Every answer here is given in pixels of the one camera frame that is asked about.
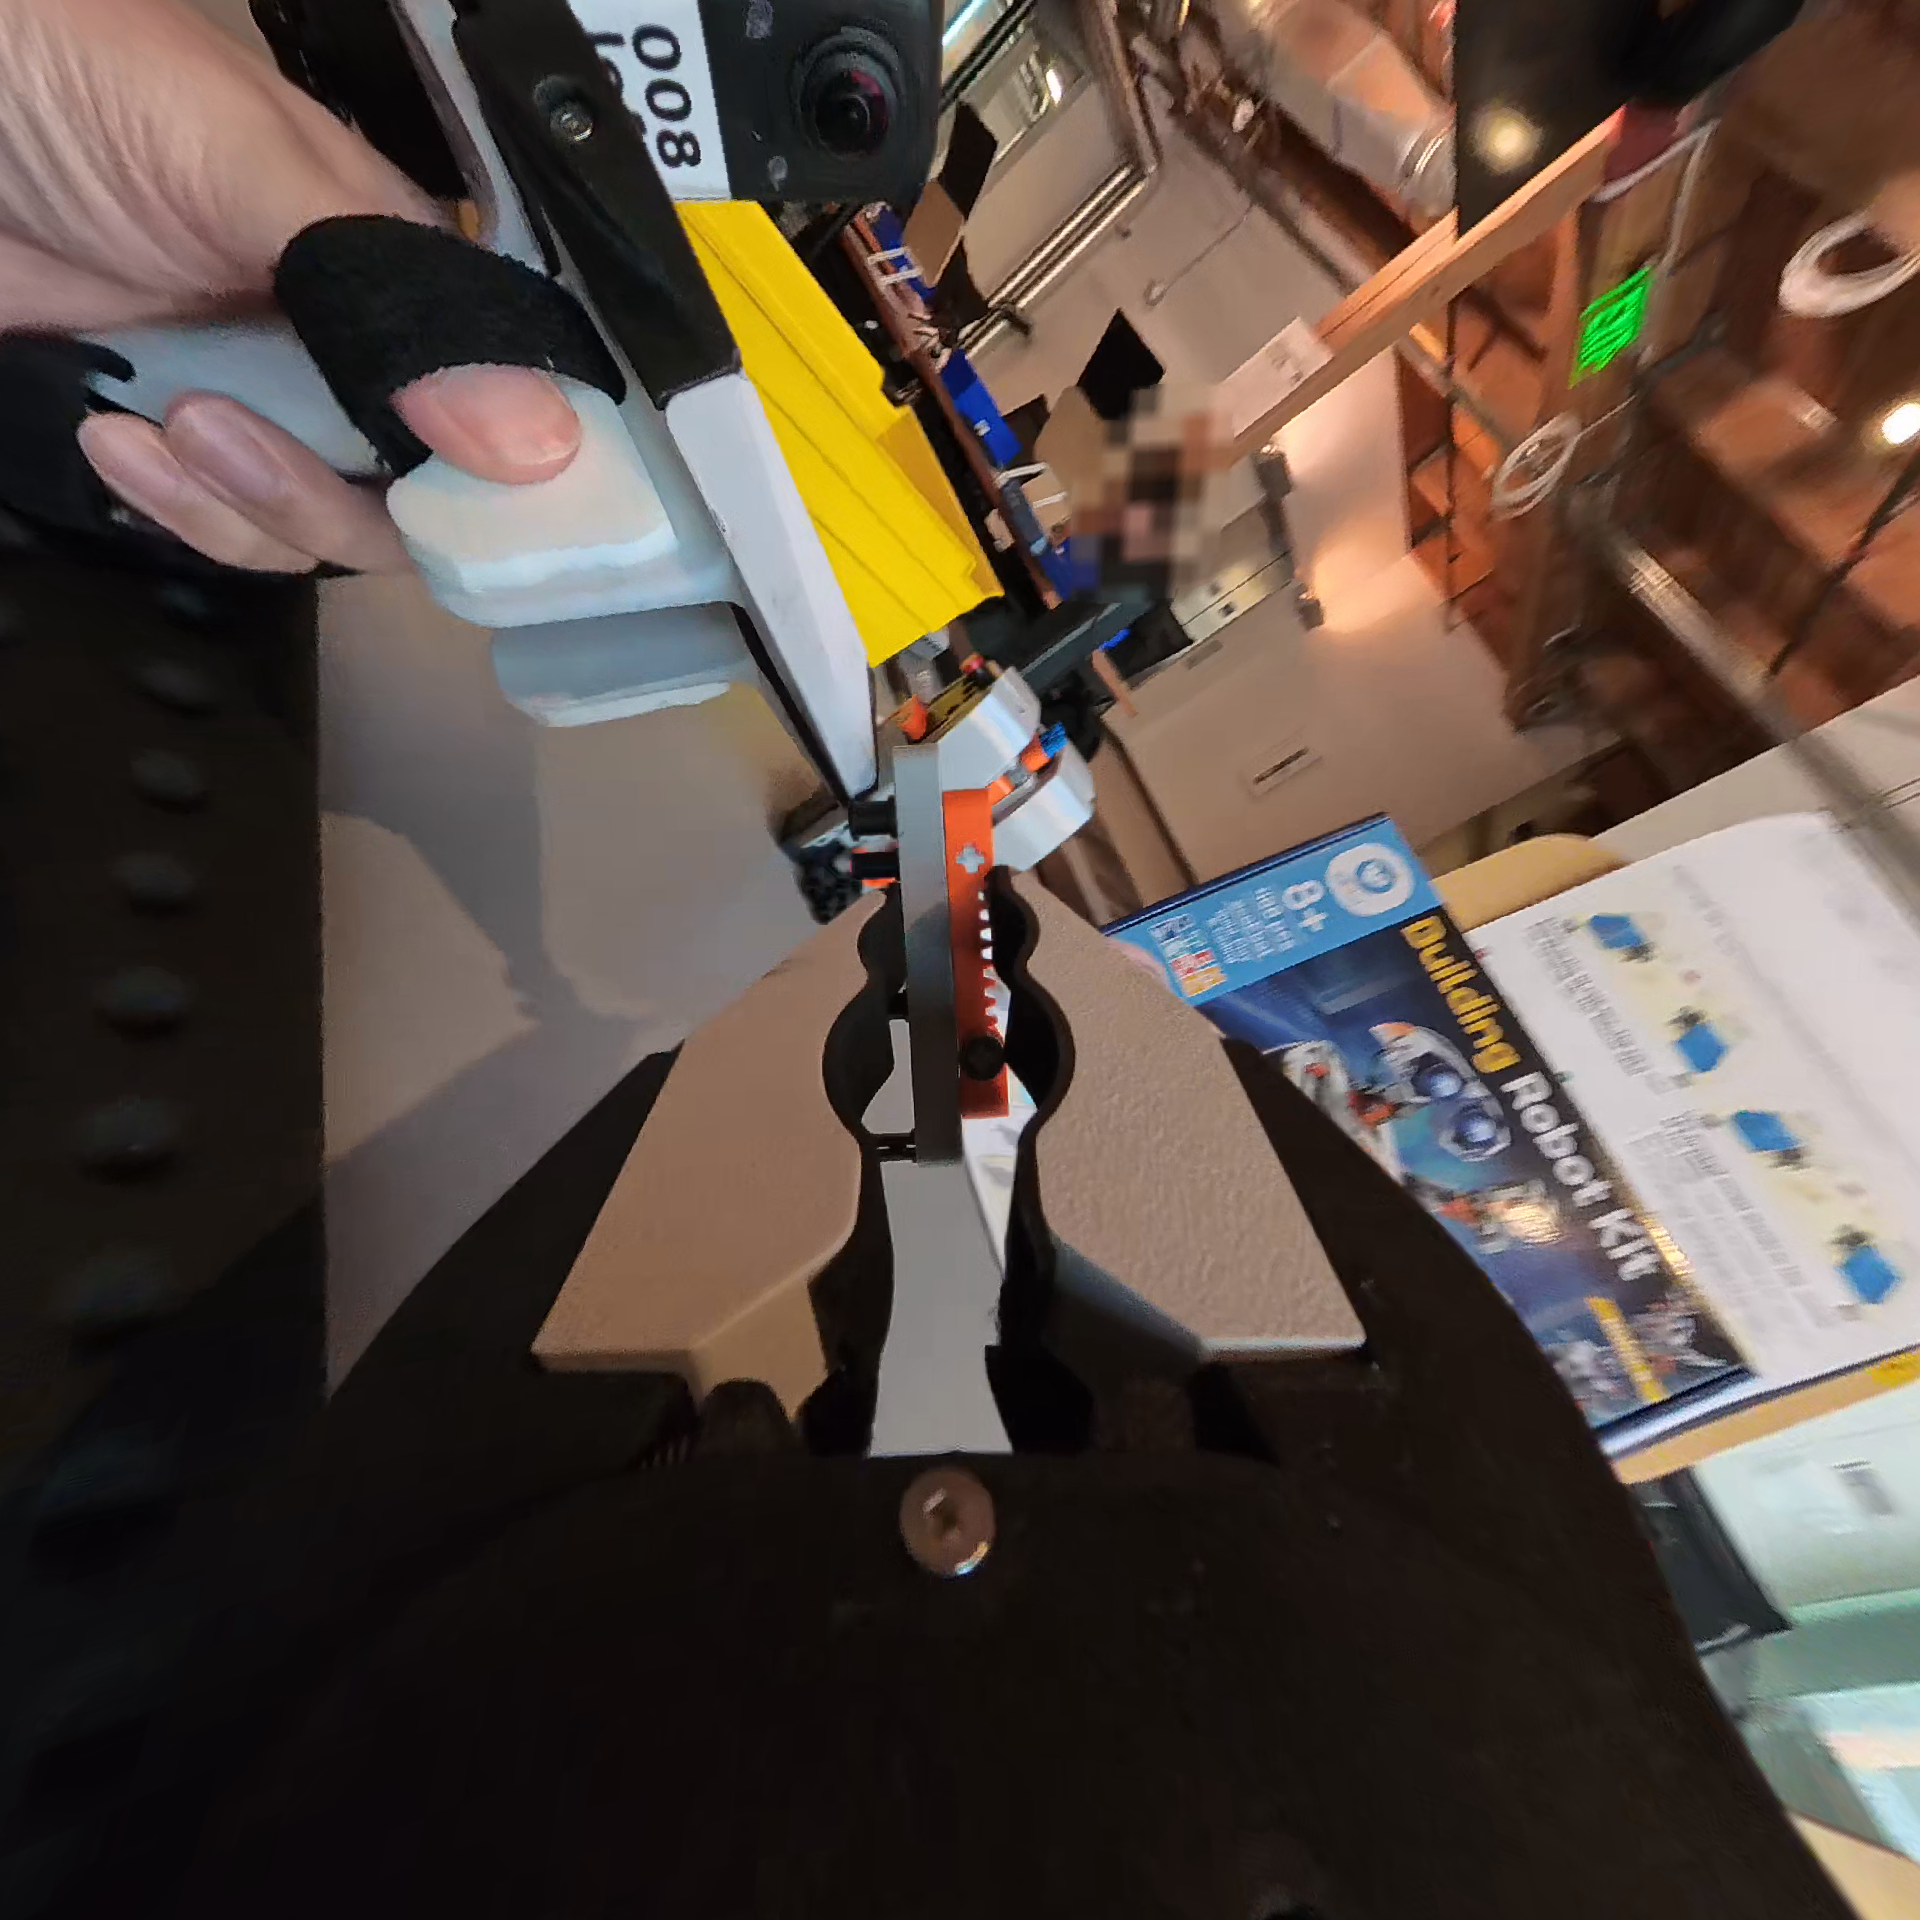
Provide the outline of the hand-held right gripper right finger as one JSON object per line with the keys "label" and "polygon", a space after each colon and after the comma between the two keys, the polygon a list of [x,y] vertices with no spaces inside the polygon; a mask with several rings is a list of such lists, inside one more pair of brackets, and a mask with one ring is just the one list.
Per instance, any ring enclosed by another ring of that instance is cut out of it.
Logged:
{"label": "hand-held right gripper right finger", "polygon": [[1348,1292],[1212,1022],[1150,956],[994,874],[1014,1151],[994,1323],[1009,1433],[1092,1433],[1133,1386],[1347,1359]]}

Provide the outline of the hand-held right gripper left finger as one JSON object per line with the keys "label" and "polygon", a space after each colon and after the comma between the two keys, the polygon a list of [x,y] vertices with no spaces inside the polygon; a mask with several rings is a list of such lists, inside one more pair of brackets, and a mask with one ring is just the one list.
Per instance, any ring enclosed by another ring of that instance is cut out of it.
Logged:
{"label": "hand-held right gripper left finger", "polygon": [[894,1244],[864,1120],[900,936],[866,895],[678,1048],[534,1335],[547,1371],[761,1383],[809,1442],[874,1439]]}

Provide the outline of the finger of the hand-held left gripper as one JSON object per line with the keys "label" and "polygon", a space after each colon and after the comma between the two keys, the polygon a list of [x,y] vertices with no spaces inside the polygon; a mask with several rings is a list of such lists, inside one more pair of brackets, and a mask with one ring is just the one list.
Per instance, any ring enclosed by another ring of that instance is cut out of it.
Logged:
{"label": "finger of the hand-held left gripper", "polygon": [[662,419],[818,763],[843,799],[864,799],[878,778],[866,649],[754,385],[744,372],[709,378]]}

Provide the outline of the grey building-block robot model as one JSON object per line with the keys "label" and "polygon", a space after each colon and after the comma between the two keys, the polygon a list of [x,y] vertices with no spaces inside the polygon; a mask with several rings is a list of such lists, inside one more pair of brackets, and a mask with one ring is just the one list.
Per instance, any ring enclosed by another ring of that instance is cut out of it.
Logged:
{"label": "grey building-block robot model", "polygon": [[889,672],[908,695],[878,722],[876,784],[852,803],[821,795],[782,827],[779,849],[821,926],[894,876],[885,862],[896,844],[900,753],[928,751],[945,790],[987,795],[994,862],[1011,874],[1035,872],[1094,818],[1088,759],[1013,668],[942,655],[900,656]]}

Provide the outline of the grey beam with orange rack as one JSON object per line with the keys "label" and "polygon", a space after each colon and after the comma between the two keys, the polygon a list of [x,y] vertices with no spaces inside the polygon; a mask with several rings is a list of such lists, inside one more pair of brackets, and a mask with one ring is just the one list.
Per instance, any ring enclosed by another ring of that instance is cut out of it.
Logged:
{"label": "grey beam with orange rack", "polygon": [[900,748],[894,778],[912,1156],[947,1169],[964,1156],[964,1120],[1006,1113],[992,794],[947,786],[930,745]]}

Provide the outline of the person's left hand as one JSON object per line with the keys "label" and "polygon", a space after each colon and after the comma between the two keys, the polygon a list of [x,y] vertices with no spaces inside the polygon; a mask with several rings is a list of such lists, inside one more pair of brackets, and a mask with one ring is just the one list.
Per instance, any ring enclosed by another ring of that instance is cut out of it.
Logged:
{"label": "person's left hand", "polygon": [[[187,4],[2,4],[5,329],[96,336],[272,292],[310,225],[451,212]],[[187,393],[160,424],[89,416],[124,507],[253,571],[408,574],[393,518],[275,424]]]}

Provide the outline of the yellow storage bin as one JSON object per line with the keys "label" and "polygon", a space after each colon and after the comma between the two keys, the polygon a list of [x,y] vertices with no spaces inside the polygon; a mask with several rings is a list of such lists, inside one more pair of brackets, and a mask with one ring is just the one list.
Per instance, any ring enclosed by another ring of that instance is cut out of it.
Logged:
{"label": "yellow storage bin", "polygon": [[922,424],[754,204],[678,207],[870,665],[1002,587]]}

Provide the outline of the blue robot kit box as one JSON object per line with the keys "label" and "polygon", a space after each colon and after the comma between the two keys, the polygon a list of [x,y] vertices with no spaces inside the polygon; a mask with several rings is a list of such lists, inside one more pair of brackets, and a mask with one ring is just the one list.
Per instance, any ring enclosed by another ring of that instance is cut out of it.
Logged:
{"label": "blue robot kit box", "polygon": [[1620,1447],[1756,1391],[1667,1225],[1384,815],[1113,919],[1476,1263]]}

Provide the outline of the black monitor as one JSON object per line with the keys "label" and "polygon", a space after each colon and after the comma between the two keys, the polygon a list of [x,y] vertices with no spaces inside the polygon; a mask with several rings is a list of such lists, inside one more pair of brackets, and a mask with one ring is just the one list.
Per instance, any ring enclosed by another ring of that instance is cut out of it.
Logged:
{"label": "black monitor", "polygon": [[1156,598],[1132,587],[1113,594],[1078,593],[1021,628],[1013,643],[1013,671],[1035,692],[1046,692],[1088,668],[1156,606]]}

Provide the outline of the white cabinet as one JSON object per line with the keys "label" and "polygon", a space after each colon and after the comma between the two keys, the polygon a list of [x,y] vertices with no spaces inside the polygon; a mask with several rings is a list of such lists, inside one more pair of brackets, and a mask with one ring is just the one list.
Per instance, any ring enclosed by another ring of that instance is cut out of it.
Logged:
{"label": "white cabinet", "polygon": [[1413,556],[1398,375],[1384,354],[1281,434],[1294,587],[1106,724],[1097,822],[1141,898],[1378,811],[1422,849],[1542,776],[1498,665]]}

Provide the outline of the white printed sheet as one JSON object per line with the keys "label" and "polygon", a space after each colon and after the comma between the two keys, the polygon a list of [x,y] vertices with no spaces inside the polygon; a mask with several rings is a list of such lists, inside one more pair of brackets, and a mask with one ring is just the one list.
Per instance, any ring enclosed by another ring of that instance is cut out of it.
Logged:
{"label": "white printed sheet", "polygon": [[1758,818],[1473,944],[1754,1379],[1916,1350],[1916,921],[1859,834]]}

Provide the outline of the green exit sign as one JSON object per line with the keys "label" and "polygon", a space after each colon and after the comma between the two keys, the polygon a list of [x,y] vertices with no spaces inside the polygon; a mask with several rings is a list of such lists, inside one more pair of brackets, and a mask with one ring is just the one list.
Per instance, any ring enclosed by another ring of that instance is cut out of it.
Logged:
{"label": "green exit sign", "polygon": [[1658,265],[1646,262],[1582,310],[1569,370],[1570,387],[1605,372],[1613,362],[1636,347],[1646,324],[1654,273]]}

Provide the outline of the black panel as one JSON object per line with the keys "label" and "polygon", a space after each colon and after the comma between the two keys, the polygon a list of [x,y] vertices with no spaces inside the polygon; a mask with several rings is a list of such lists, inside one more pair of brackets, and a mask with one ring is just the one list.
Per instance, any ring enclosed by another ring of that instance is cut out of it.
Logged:
{"label": "black panel", "polygon": [[1620,108],[1688,108],[1802,2],[1461,2],[1456,226],[1468,231]]}

